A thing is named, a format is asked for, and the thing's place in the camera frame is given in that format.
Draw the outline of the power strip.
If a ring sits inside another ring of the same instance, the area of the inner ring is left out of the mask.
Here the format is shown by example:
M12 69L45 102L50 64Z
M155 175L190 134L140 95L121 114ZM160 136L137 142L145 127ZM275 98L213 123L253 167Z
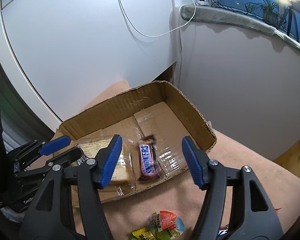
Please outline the power strip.
M197 0L196 3L201 6L210 6L209 0Z

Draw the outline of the brown cardboard box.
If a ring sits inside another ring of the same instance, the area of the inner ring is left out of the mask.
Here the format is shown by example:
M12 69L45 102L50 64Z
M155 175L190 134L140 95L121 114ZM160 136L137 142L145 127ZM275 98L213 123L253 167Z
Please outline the brown cardboard box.
M119 134L123 140L122 159L112 182L99 191L101 201L112 202L145 191L187 169L181 142L186 136L210 152L217 138L203 115L171 83L154 81L93 105L61 123L55 138L66 135L71 146L79 145L93 157ZM139 142L155 138L156 178L142 178Z

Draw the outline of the black tripod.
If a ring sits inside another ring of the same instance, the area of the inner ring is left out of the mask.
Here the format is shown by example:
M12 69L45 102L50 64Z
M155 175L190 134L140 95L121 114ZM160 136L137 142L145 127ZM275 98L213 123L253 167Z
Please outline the black tripod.
M286 35L290 36L292 24L294 24L295 38L296 38L296 41L299 42L300 39L299 39L298 23L297 23L296 15L295 15L294 8L293 8L292 5L289 5L288 7L286 7L286 9L284 11L284 14L281 16L279 23L276 25L277 30L279 30L282 27L282 25L284 24L286 18L288 18L288 21L287 21L288 25L287 25L287 28L286 28Z

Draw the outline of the potted plant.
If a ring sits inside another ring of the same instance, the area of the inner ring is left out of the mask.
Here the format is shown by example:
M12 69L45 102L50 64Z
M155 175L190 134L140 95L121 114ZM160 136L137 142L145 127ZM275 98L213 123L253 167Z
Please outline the potted plant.
M245 3L245 10L262 18L262 21L275 27L279 19L279 3L275 0L256 0Z

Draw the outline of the yellow snack packet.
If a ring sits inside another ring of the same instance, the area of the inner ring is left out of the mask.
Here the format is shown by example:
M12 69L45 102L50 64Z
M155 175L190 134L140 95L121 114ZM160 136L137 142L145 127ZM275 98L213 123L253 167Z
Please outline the yellow snack packet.
M132 232L134 238L139 240L156 240L149 228L144 227Z

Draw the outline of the Snickers bar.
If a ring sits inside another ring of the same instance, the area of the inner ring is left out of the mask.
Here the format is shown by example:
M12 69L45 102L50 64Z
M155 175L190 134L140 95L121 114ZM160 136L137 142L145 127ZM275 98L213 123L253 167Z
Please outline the Snickers bar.
M137 142L139 153L140 176L139 181L157 180L161 168L157 160L157 140L153 134L142 137Z
M228 229L229 229L229 226L226 225L226 226L221 226L218 230L218 234L217 234L217 237L221 237L222 235L225 235L228 233Z

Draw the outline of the red jelly cup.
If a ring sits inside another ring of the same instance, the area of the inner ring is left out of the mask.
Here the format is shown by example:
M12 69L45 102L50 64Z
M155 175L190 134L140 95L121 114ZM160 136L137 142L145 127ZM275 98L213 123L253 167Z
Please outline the red jelly cup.
M185 230L183 220L171 211L160 210L154 212L149 216L148 221L150 228L155 232L169 229L183 233Z

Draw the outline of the grey sill cloth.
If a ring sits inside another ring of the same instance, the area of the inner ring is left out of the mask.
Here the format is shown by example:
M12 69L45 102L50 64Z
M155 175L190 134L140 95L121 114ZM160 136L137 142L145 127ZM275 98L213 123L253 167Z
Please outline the grey sill cloth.
M300 51L299 42L296 42L294 39L290 38L276 28L259 20L231 11L205 6L198 6L194 8L194 5L183 5L180 9L180 16L185 21L229 25L245 28L267 36L278 36L286 44Z

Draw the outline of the cracker pack clear wrapper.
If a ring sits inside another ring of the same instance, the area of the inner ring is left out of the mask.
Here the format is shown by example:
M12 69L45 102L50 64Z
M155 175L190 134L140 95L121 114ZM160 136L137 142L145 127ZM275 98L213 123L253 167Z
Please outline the cracker pack clear wrapper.
M76 161L87 162L91 179L99 190L123 195L134 189L135 176L131 160L131 142L115 134L106 137L81 138L75 145L83 151Z

